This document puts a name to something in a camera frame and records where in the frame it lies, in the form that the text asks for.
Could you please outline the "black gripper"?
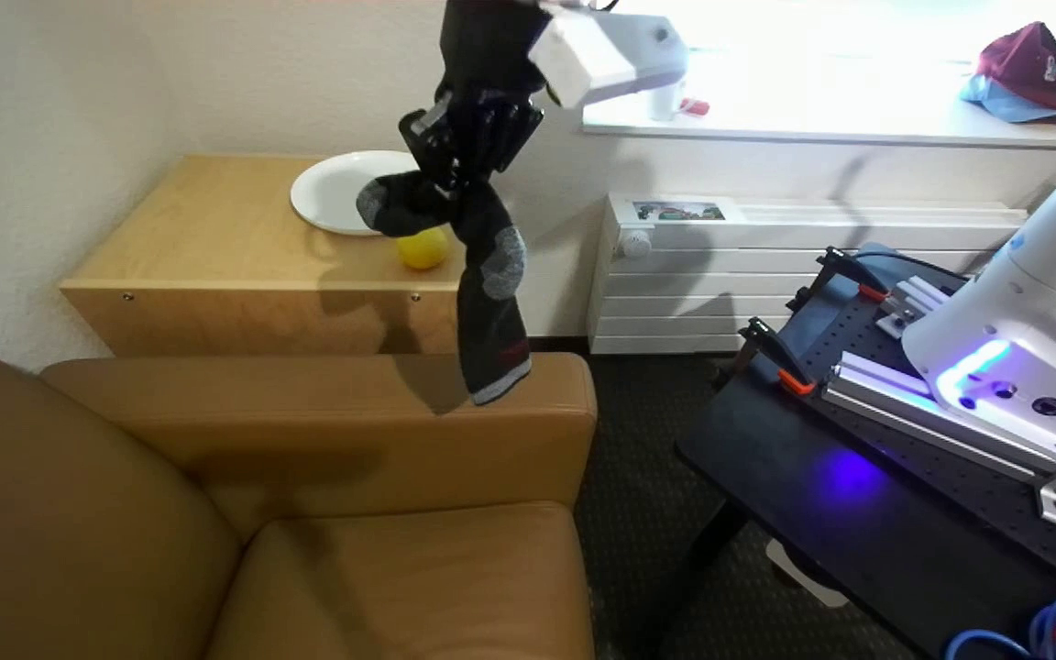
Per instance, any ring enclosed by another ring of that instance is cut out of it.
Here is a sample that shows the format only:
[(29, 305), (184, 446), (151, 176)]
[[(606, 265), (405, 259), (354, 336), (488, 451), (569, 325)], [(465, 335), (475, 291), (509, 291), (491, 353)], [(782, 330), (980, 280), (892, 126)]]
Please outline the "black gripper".
[(425, 110), (400, 119), (419, 169), (457, 193), (501, 174), (541, 113), (532, 94), (541, 74), (527, 48), (545, 27), (534, 0), (446, 0), (438, 23), (442, 77)]

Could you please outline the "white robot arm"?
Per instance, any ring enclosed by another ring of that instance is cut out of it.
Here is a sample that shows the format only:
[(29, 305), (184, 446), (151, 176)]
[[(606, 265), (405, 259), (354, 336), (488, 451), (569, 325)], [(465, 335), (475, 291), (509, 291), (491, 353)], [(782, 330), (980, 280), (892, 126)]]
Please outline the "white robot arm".
[[(525, 241), (491, 186), (540, 126), (532, 99), (586, 105), (663, 88), (686, 74), (686, 45), (658, 16), (446, 0), (438, 55), (432, 103), (400, 121), (415, 164), (375, 179), (354, 209), (380, 234), (446, 223), (465, 241), (457, 358), (488, 404), (532, 372)], [(901, 330), (901, 347), (956, 424), (1056, 451), (1056, 191), (974, 283)]]

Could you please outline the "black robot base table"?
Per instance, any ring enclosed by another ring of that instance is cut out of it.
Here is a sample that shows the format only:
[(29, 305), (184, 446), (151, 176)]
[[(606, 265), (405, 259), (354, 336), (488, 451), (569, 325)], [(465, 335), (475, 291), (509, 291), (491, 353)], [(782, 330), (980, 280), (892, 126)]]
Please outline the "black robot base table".
[[(953, 272), (895, 248), (854, 257), (883, 285), (910, 274), (959, 285)], [(773, 363), (745, 346), (732, 378), (675, 445), (722, 496), (701, 543), (714, 549), (752, 521), (915, 653), (992, 660), (997, 631), (1021, 635), (1056, 608), (1056, 526), (1038, 518), (1038, 490), (821, 399), (844, 353), (901, 358), (877, 330), (877, 305), (851, 283), (818, 272), (776, 335), (812, 393), (788, 396)]]

